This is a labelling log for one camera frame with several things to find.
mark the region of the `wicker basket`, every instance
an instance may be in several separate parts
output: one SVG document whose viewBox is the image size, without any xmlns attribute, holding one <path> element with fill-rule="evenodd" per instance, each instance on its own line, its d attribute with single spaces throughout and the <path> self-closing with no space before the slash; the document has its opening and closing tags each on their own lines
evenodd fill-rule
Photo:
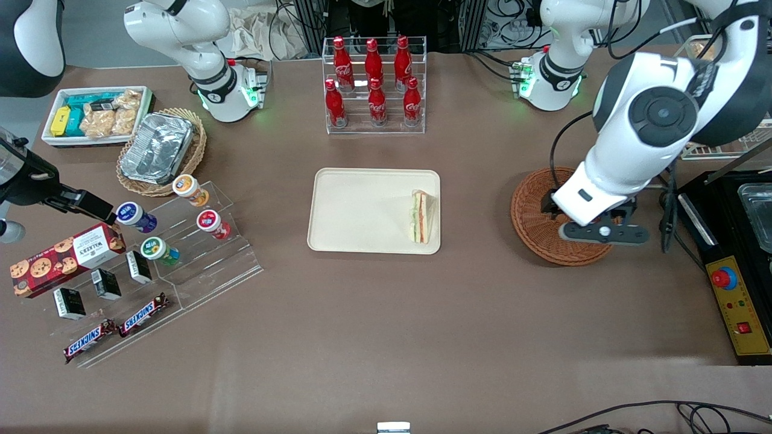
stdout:
<svg viewBox="0 0 772 434">
<path fill-rule="evenodd" d="M 182 159 L 182 164 L 180 164 L 182 169 L 179 171 L 180 175 L 184 173 L 191 175 L 198 166 L 198 163 L 201 163 L 201 160 L 204 158 L 204 149 L 206 149 L 206 131 L 204 131 L 204 124 L 201 123 L 201 118 L 190 110 L 180 108 L 163 109 L 159 110 L 158 113 L 182 117 L 191 121 L 195 126 L 193 141 L 191 142 L 190 147 L 188 147 L 185 158 Z M 118 164 L 115 168 L 115 172 L 118 173 L 118 181 L 120 181 L 120 184 L 126 187 L 126 190 L 143 196 L 152 198 L 169 196 L 172 193 L 171 183 L 169 185 L 155 185 L 150 184 L 149 182 L 135 181 L 126 178 L 124 174 L 120 173 L 120 160 L 123 159 L 124 155 L 129 151 L 129 147 L 131 147 L 132 143 L 134 143 L 134 136 L 131 136 L 118 156 Z"/>
<path fill-rule="evenodd" d="M 561 183 L 573 173 L 571 168 L 555 168 Z M 606 256 L 611 251 L 608 244 L 566 241 L 560 237 L 560 226 L 569 221 L 566 215 L 561 214 L 553 220 L 541 212 L 541 199 L 554 186 L 549 168 L 539 169 L 520 182 L 512 194 L 510 207 L 517 235 L 534 253 L 558 265 L 583 266 Z"/>
</svg>

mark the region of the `acrylic display stand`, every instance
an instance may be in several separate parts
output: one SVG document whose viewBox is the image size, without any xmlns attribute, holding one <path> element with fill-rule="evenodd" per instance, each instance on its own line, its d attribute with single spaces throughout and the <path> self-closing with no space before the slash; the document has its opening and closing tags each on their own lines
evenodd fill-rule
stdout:
<svg viewBox="0 0 772 434">
<path fill-rule="evenodd" d="M 354 92 L 343 93 L 343 104 L 348 115 L 348 125 L 335 128 L 325 110 L 328 134 L 422 134 L 426 132 L 426 38 L 416 36 L 408 38 L 408 49 L 412 56 L 413 76 L 418 79 L 418 92 L 421 93 L 421 121 L 416 127 L 405 126 L 405 112 L 402 106 L 403 93 L 394 88 L 394 55 L 397 52 L 397 38 L 375 38 L 381 49 L 384 65 L 384 84 L 381 88 L 386 95 L 386 115 L 388 122 L 383 127 L 375 127 L 370 122 L 370 105 L 367 101 L 367 74 L 364 72 L 364 58 L 367 55 L 365 38 L 344 38 L 346 50 L 354 67 Z M 333 39 L 325 38 L 322 50 L 323 78 L 334 79 L 335 48 Z"/>
<path fill-rule="evenodd" d="M 210 194 L 205 207 L 196 208 L 183 198 L 174 198 L 150 211 L 158 219 L 158 227 L 153 232 L 142 234 L 132 227 L 122 228 L 127 251 L 139 251 L 141 243 L 150 236 L 161 237 L 168 245 L 180 251 L 180 259 L 174 266 L 150 261 L 153 275 L 151 282 L 140 284 L 132 280 L 126 256 L 119 255 L 99 266 L 115 274 L 121 292 L 121 298 L 118 300 L 97 297 L 90 271 L 62 285 L 80 292 L 88 313 L 84 318 L 60 318 L 56 312 L 52 291 L 26 301 L 43 305 L 51 336 L 64 349 L 94 329 L 104 318 L 110 318 L 120 326 L 159 293 L 164 293 L 169 299 L 168 306 L 153 315 L 128 337 L 120 337 L 117 332 L 113 332 L 75 357 L 71 364 L 78 367 L 93 366 L 262 271 L 252 247 L 239 234 L 239 229 L 233 221 L 233 203 L 213 183 L 207 182 L 202 187 Z M 196 218 L 198 213 L 206 208 L 217 211 L 222 221 L 231 226 L 227 239 L 215 239 L 198 229 Z"/>
</svg>

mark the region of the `bottle cap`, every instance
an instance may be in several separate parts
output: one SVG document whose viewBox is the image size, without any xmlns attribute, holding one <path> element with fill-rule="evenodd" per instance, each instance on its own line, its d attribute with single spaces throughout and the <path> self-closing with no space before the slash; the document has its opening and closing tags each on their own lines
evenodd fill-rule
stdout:
<svg viewBox="0 0 772 434">
<path fill-rule="evenodd" d="M 157 236 L 152 236 L 142 243 L 142 256 L 156 260 L 166 254 L 166 242 Z"/>
<path fill-rule="evenodd" d="M 211 209 L 201 211 L 201 214 L 199 214 L 196 219 L 198 228 L 204 232 L 214 232 L 220 227 L 220 223 L 222 223 L 220 215 Z"/>
<path fill-rule="evenodd" d="M 196 188 L 198 188 L 198 181 L 190 175 L 179 175 L 171 185 L 171 189 L 174 190 L 174 193 L 183 198 L 192 195 L 193 192 L 196 191 Z"/>
<path fill-rule="evenodd" d="M 131 226 L 142 218 L 142 207 L 136 202 L 124 202 L 118 207 L 116 215 L 121 225 Z"/>
</svg>

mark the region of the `red emergency stop button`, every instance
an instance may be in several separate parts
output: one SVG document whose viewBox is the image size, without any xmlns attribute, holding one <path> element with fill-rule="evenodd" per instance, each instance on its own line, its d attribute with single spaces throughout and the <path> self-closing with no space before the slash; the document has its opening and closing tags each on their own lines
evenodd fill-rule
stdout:
<svg viewBox="0 0 772 434">
<path fill-rule="evenodd" d="M 737 275 L 728 266 L 722 266 L 710 275 L 710 280 L 719 288 L 727 291 L 737 287 Z"/>
<path fill-rule="evenodd" d="M 748 334 L 748 333 L 750 333 L 750 324 L 748 324 L 748 323 L 737 323 L 737 331 L 739 331 L 740 334 Z"/>
</svg>

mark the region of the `coca-cola bottle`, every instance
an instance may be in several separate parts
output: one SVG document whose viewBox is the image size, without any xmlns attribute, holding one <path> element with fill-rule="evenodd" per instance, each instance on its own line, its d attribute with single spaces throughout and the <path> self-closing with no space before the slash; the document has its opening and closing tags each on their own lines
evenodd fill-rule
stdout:
<svg viewBox="0 0 772 434">
<path fill-rule="evenodd" d="M 413 59 L 408 51 L 408 37 L 397 38 L 397 56 L 394 57 L 394 87 L 399 93 L 408 89 L 408 79 L 413 76 Z"/>
<path fill-rule="evenodd" d="M 335 36 L 333 47 L 335 47 L 335 75 L 338 78 L 340 91 L 344 93 L 354 92 L 354 68 L 351 66 L 351 57 L 346 51 L 342 36 Z"/>
<path fill-rule="evenodd" d="M 408 78 L 408 90 L 402 98 L 405 108 L 405 126 L 417 127 L 421 123 L 421 93 L 418 92 L 418 79 Z"/>
<path fill-rule="evenodd" d="M 335 88 L 335 80 L 324 80 L 324 103 L 327 105 L 327 114 L 330 115 L 330 124 L 335 128 L 343 128 L 348 124 L 346 107 L 343 105 L 343 96 Z"/>
<path fill-rule="evenodd" d="M 373 127 L 383 127 L 386 124 L 386 96 L 381 90 L 381 79 L 370 79 L 370 96 L 367 101 L 370 103 L 370 122 Z"/>
<path fill-rule="evenodd" d="M 384 64 L 381 60 L 381 54 L 378 53 L 378 41 L 375 39 L 367 40 L 367 55 L 364 57 L 364 72 L 367 73 L 367 82 L 377 78 L 384 81 Z"/>
</svg>

